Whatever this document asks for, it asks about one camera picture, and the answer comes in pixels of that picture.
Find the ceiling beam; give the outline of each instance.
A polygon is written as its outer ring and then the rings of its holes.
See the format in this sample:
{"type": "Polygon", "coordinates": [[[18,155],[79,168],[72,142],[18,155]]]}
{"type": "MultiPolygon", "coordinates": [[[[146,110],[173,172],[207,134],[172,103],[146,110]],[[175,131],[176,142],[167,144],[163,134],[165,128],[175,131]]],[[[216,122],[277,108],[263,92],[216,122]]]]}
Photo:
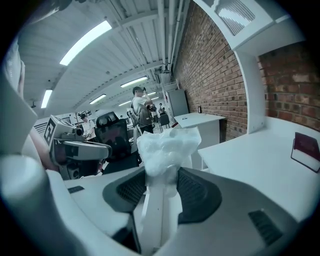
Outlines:
{"type": "MultiPolygon", "coordinates": [[[[167,16],[168,9],[165,9],[164,11],[165,11],[164,15],[167,16]]],[[[87,52],[89,52],[92,49],[96,49],[100,43],[103,43],[108,38],[111,38],[114,35],[117,35],[123,29],[127,29],[127,28],[134,26],[134,25],[137,25],[137,24],[140,24],[143,22],[148,22],[148,21],[155,20],[155,19],[158,19],[158,11],[157,10],[146,11],[146,12],[143,12],[143,13],[140,13],[137,15],[133,15],[131,17],[128,17],[124,20],[119,21],[118,26],[114,26],[111,30],[107,31],[106,33],[102,34],[97,39],[92,41],[87,47],[85,47],[81,52],[79,52],[79,54],[77,56],[75,56],[75,58],[69,63],[68,66],[66,66],[62,69],[62,71],[59,73],[58,77],[56,77],[54,80],[53,87],[52,87],[53,91],[58,89],[60,86],[62,86],[61,84],[62,84],[62,81],[64,80],[64,78],[66,78],[68,76],[68,74],[72,72],[72,70],[76,66],[77,61],[79,61],[80,58],[85,56],[87,52]]],[[[51,111],[50,108],[46,108],[44,115],[48,115],[50,113],[50,111],[51,111]]]]}
{"type": "Polygon", "coordinates": [[[140,67],[137,67],[133,70],[130,70],[124,74],[121,74],[119,75],[118,77],[112,79],[111,81],[108,81],[106,83],[104,83],[100,88],[97,88],[94,92],[92,93],[89,93],[89,95],[85,98],[83,98],[82,100],[80,100],[75,106],[75,110],[78,110],[79,108],[81,108],[81,106],[88,100],[94,100],[96,99],[97,97],[100,96],[100,92],[102,90],[104,90],[105,88],[109,87],[110,85],[114,84],[114,83],[117,83],[117,82],[128,82],[128,78],[133,76],[133,75],[136,75],[136,74],[139,74],[139,73],[142,73],[144,71],[148,71],[148,70],[151,70],[151,69],[155,69],[155,68],[158,68],[162,65],[162,60],[159,60],[159,61],[155,61],[155,62],[152,62],[152,63],[149,63],[149,64],[146,64],[146,65],[143,65],[143,66],[140,66],[140,67]]]}

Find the white surface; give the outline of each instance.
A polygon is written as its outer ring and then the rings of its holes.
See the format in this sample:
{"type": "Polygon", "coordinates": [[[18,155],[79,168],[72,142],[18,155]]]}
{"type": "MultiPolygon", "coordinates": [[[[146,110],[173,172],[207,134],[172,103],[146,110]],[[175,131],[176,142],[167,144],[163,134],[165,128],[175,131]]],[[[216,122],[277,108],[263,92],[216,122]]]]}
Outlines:
{"type": "Polygon", "coordinates": [[[182,213],[181,197],[177,187],[171,187],[172,194],[163,197],[161,246],[172,238],[178,229],[178,216],[182,213]]]}
{"type": "MultiPolygon", "coordinates": [[[[110,255],[138,255],[105,235],[88,219],[88,216],[86,216],[72,199],[71,194],[67,190],[58,172],[53,170],[47,170],[46,172],[49,176],[53,199],[59,215],[66,228],[74,234],[83,247],[79,248],[79,250],[85,250],[88,255],[92,256],[105,255],[106,252],[110,255]]],[[[90,179],[95,178],[79,179],[76,181],[89,181],[90,179]]]]}
{"type": "Polygon", "coordinates": [[[0,152],[2,154],[21,153],[28,134],[37,120],[37,115],[21,99],[2,72],[0,73],[0,109],[2,110],[0,152]]]}
{"type": "Polygon", "coordinates": [[[320,144],[320,133],[271,117],[267,125],[198,152],[211,173],[253,186],[301,221],[318,203],[320,174],[290,158],[294,134],[312,136],[320,144]]]}
{"type": "MultiPolygon", "coordinates": [[[[207,148],[220,143],[219,120],[225,117],[213,114],[189,113],[174,117],[179,123],[175,128],[193,128],[197,127],[201,136],[199,149],[207,148]]],[[[191,155],[192,168],[202,170],[202,158],[196,151],[191,155]]]]}
{"type": "Polygon", "coordinates": [[[167,97],[167,113],[169,112],[171,117],[177,117],[189,113],[185,90],[179,89],[166,91],[165,95],[167,97]]]}
{"type": "Polygon", "coordinates": [[[225,119],[225,117],[214,115],[214,114],[189,113],[189,114],[175,116],[174,119],[179,123],[181,128],[190,128],[190,127],[205,124],[208,122],[225,119]]]}
{"type": "Polygon", "coordinates": [[[249,38],[255,36],[259,31],[270,26],[273,22],[273,19],[259,4],[256,3],[256,1],[241,0],[241,2],[245,6],[247,6],[249,10],[255,15],[255,19],[234,36],[229,28],[225,25],[223,20],[215,12],[217,5],[221,1],[214,1],[214,4],[211,7],[209,7],[203,0],[194,1],[211,17],[213,22],[219,27],[225,39],[228,41],[231,49],[233,50],[246,42],[249,38]]]}
{"type": "Polygon", "coordinates": [[[247,100],[247,134],[265,125],[265,92],[257,58],[244,52],[234,52],[242,73],[247,100]]]}
{"type": "Polygon", "coordinates": [[[295,21],[285,15],[236,50],[237,52],[260,56],[275,49],[305,40],[306,38],[295,21]]]}
{"type": "Polygon", "coordinates": [[[141,254],[144,256],[151,256],[154,248],[161,246],[164,188],[164,185],[149,187],[149,193],[145,195],[145,216],[140,236],[141,254]]]}

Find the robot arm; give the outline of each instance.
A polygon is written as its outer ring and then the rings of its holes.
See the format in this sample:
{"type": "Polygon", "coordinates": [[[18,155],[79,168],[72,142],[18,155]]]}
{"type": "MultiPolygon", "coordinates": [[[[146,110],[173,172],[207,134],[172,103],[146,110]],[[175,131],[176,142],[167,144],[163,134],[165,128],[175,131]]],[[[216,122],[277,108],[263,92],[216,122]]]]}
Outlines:
{"type": "Polygon", "coordinates": [[[43,137],[64,180],[97,174],[99,162],[112,154],[109,145],[87,142],[81,129],[53,115],[43,137]]]}

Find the pipe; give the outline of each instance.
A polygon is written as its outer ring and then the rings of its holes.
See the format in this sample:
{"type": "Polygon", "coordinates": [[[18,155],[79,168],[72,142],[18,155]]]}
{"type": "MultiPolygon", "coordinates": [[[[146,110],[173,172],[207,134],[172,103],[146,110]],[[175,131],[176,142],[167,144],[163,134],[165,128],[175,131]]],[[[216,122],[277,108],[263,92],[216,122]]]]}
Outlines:
{"type": "Polygon", "coordinates": [[[169,33],[168,33],[168,70],[170,70],[170,66],[171,66],[172,39],[173,39],[173,32],[174,32],[175,7],[176,7],[176,0],[170,0],[169,1],[169,33]]]}
{"type": "Polygon", "coordinates": [[[159,14],[159,28],[162,53],[162,71],[166,70],[166,35],[165,35],[165,3],[164,0],[157,0],[159,14]]]}
{"type": "Polygon", "coordinates": [[[175,49],[176,49],[178,29],[179,29],[179,23],[180,23],[180,18],[181,18],[181,12],[182,12],[183,2],[184,2],[184,0],[180,0],[180,3],[179,3],[178,15],[177,15],[177,18],[176,18],[176,25],[175,25],[174,40],[173,40],[173,49],[172,49],[171,58],[169,57],[169,58],[170,58],[170,59],[169,59],[169,60],[170,60],[170,63],[169,63],[169,65],[168,65],[169,71],[171,70],[172,61],[173,61],[173,59],[174,59],[174,54],[175,54],[175,49]]]}

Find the brick wall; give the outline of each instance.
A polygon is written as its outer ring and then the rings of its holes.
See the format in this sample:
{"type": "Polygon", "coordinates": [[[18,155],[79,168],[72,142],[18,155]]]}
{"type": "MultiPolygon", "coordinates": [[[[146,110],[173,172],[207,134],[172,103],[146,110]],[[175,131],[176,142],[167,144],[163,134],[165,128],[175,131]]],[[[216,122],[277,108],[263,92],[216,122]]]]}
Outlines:
{"type": "Polygon", "coordinates": [[[259,56],[266,115],[320,131],[320,76],[305,43],[259,56]]]}
{"type": "Polygon", "coordinates": [[[226,117],[226,139],[247,132],[247,98],[234,52],[212,19],[193,1],[173,76],[186,91],[190,112],[226,117]]]}

